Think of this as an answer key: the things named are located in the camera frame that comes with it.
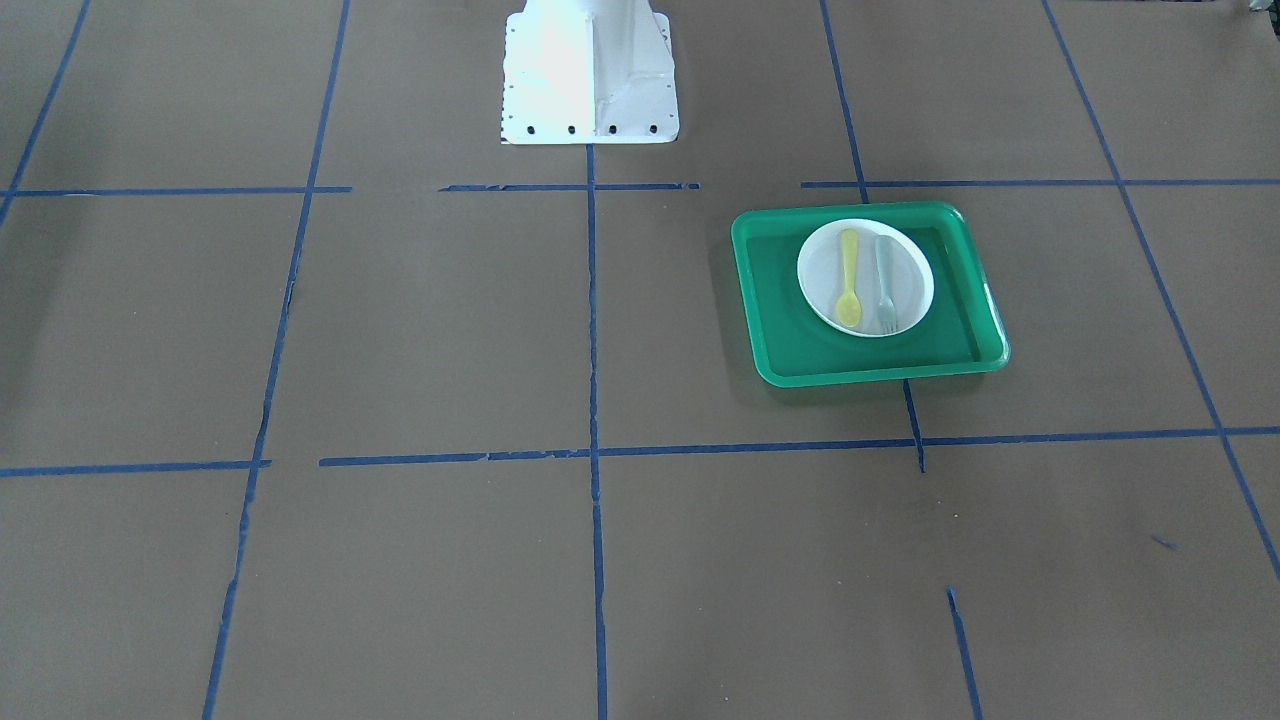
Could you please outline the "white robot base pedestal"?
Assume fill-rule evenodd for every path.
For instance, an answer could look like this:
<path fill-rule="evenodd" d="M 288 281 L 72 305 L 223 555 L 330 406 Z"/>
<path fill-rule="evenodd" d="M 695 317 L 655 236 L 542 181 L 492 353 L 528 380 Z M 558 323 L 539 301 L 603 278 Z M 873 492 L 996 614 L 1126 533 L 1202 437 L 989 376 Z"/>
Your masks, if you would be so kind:
<path fill-rule="evenodd" d="M 649 1 L 527 1 L 504 41 L 502 143 L 677 140 L 671 23 Z"/>

